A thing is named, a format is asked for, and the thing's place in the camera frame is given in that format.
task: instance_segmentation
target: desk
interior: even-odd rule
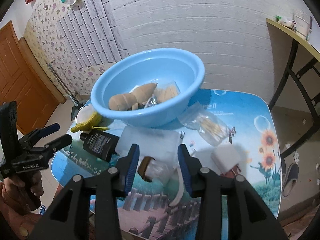
[[[237,166],[238,172],[253,185],[277,217],[281,194],[281,165],[276,132],[267,104],[252,94],[205,89],[200,89],[191,98],[189,105],[197,101],[228,125],[229,138],[226,138],[221,144],[233,144],[241,155],[241,162]],[[115,120],[109,124],[108,132],[120,136],[124,127],[124,123]],[[197,131],[186,129],[177,120],[160,128],[184,131],[183,143],[186,144],[188,151],[194,153],[203,166],[220,174],[211,159],[213,147],[206,143]],[[63,186],[75,174],[88,177],[108,168],[107,163],[99,161],[81,149],[79,132],[69,134],[74,139],[72,145],[57,152],[51,165],[52,174]],[[116,159],[111,159],[110,164],[115,163]],[[157,220],[163,217],[169,201],[178,191],[178,181],[175,175],[165,188],[152,184],[153,182],[144,182],[136,173],[132,192],[124,201],[117,201],[120,228],[126,232],[138,232],[139,236],[150,240],[166,237],[165,235],[169,233],[179,239],[194,239],[200,203],[198,199],[191,200],[186,192],[175,209],[175,215],[171,215],[170,219],[167,218],[167,224],[162,227],[164,230],[161,233],[157,231],[158,223],[153,225],[152,230],[142,230],[149,217],[156,217]],[[225,199],[223,199],[222,206],[222,239],[228,239]]]
[[[273,97],[269,103],[270,111],[275,106],[289,76],[291,76],[292,79],[294,80],[294,82],[296,83],[297,87],[299,88],[304,100],[306,101],[308,108],[310,110],[310,113],[312,115],[312,120],[313,120],[312,127],[304,135],[302,135],[298,141],[296,141],[291,147],[289,147],[289,149],[287,149],[283,153],[281,153],[281,158],[286,158],[291,153],[293,153],[296,149],[298,149],[301,145],[303,145],[309,138],[311,138],[311,136],[313,136],[320,128],[320,116],[318,116],[318,114],[315,110],[316,104],[318,104],[320,102],[320,93],[318,93],[314,98],[310,98],[307,91],[305,90],[302,83],[300,82],[300,78],[307,71],[309,71],[311,69],[313,71],[315,71],[316,74],[320,78],[319,71],[314,67],[314,65],[317,62],[320,62],[320,53],[314,47],[312,47],[306,40],[304,40],[303,38],[298,36],[295,33],[295,31],[281,25],[280,23],[278,23],[274,20],[267,18],[266,21],[267,21],[267,23],[273,25],[274,27],[278,28],[279,30],[285,32],[286,34],[288,34],[292,38],[292,46],[291,46],[291,51],[290,51],[290,55],[288,58],[286,68],[284,70],[283,76],[282,76],[280,83],[278,85],[278,88],[276,89],[276,92],[273,95]],[[312,54],[313,58],[304,67],[302,67],[297,73],[294,73],[292,70],[292,66],[293,66],[293,63],[294,63],[294,60],[295,60],[295,57],[297,54],[299,44],[301,46],[303,46],[304,48],[306,48],[307,51],[309,51]]]

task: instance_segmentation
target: brown object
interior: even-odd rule
[[[205,131],[208,131],[212,136],[218,136],[220,138],[223,138],[225,135],[220,136],[222,134],[222,130],[220,125],[218,125],[215,122],[212,122],[209,118],[200,118],[199,122],[202,126],[202,128]]]
[[[138,103],[135,103],[135,104],[132,106],[131,110],[137,110],[137,109],[139,109],[139,105],[138,105]]]
[[[178,95],[178,90],[175,86],[168,86],[166,89],[159,89],[159,91],[156,93],[156,97],[158,100],[158,103],[163,103],[165,101],[168,101],[171,98],[174,98]]]
[[[114,111],[127,111],[135,103],[137,103],[137,99],[133,94],[118,94],[110,98],[109,108]]]
[[[22,56],[12,22],[0,30],[0,104],[17,101],[17,128],[43,128],[59,102]]]
[[[60,91],[56,88],[56,86],[52,83],[52,81],[44,72],[42,67],[39,65],[31,49],[29,48],[25,38],[22,37],[18,43],[19,43],[21,54],[25,58],[29,68],[34,73],[34,75],[39,76],[41,81],[46,85],[46,87],[50,90],[53,96],[59,101],[59,103],[61,104],[65,103],[66,101],[65,97],[60,93]]]
[[[132,94],[135,95],[137,102],[142,104],[145,101],[148,101],[152,97],[153,92],[155,91],[157,83],[148,83],[137,87],[132,91]]]
[[[236,177],[236,175],[240,174],[240,172],[241,172],[241,170],[240,170],[239,166],[236,165],[236,166],[233,166],[230,171],[227,171],[227,173],[225,173],[225,174],[221,173],[220,176],[233,179]]]
[[[149,179],[148,177],[145,176],[146,170],[147,170],[149,162],[151,160],[154,160],[154,158],[152,158],[150,156],[144,157],[143,160],[141,161],[140,165],[139,165],[139,168],[138,168],[138,174],[141,176],[141,178],[144,181],[147,181],[147,182],[152,182],[151,179]]]

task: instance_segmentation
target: plush animal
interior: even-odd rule
[[[152,97],[156,86],[156,83],[148,83],[137,87],[131,93],[114,95],[109,99],[109,109],[114,111],[139,109],[142,103]]]

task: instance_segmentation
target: tile floor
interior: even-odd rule
[[[72,124],[72,120],[70,118],[71,115],[71,108],[73,107],[73,103],[71,100],[67,100],[63,105],[58,105],[56,110],[51,115],[50,119],[48,120],[46,126],[58,123],[60,125],[60,130],[55,132],[45,138],[42,138],[36,144],[37,147],[42,147],[46,143],[64,135],[67,133],[70,125]],[[51,168],[41,171],[42,173],[42,185],[44,188],[44,194],[41,197],[41,203],[48,207],[53,199],[53,196],[57,190],[59,183],[53,177],[51,173]]]
[[[38,142],[38,146],[65,134],[72,124],[70,119],[71,108],[73,104],[67,100],[65,104],[59,105],[50,117],[47,125],[55,122],[60,124],[59,132],[43,138]],[[311,125],[312,119],[309,113],[290,110],[287,108],[275,107],[272,111],[277,137],[280,149],[283,149],[286,143],[295,142]],[[316,163],[320,163],[320,132],[316,133],[308,142],[298,149],[300,155],[300,168],[298,183],[293,189],[292,194],[281,200],[280,212],[283,212],[297,203],[312,198],[319,193],[317,179],[319,173],[316,171]],[[286,166],[293,163],[293,157],[286,158]],[[44,195],[41,198],[42,203],[48,207],[53,199],[58,182],[52,176],[51,169],[42,171]]]

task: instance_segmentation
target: sunflower print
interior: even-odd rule
[[[276,135],[271,130],[265,130],[262,133],[261,144],[265,147],[274,147],[277,143]]]
[[[262,168],[264,168],[265,172],[267,172],[268,170],[273,169],[275,162],[276,162],[275,155],[271,152],[268,152],[263,155],[261,165],[262,165]]]

